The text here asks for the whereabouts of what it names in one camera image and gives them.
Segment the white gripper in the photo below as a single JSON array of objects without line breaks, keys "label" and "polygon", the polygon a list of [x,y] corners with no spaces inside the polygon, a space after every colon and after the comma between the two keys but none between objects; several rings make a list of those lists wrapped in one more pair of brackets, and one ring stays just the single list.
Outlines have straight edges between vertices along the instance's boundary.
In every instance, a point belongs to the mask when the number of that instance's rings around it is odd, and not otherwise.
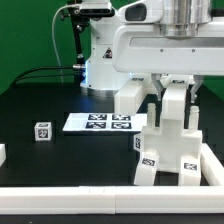
[{"label": "white gripper", "polygon": [[112,53],[117,71],[152,73],[158,100],[163,91],[160,74],[194,75],[194,102],[203,76],[224,76],[224,22],[201,25],[191,38],[164,37],[157,25],[124,25],[115,33]]}]

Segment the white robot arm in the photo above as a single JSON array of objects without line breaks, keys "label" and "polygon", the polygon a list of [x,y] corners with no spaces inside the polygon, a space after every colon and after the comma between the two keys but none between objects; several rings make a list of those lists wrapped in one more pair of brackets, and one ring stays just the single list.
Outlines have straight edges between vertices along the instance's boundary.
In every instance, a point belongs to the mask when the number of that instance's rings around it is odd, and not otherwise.
[{"label": "white robot arm", "polygon": [[84,0],[79,12],[91,18],[86,92],[115,92],[133,73],[224,76],[224,10],[211,0]]}]

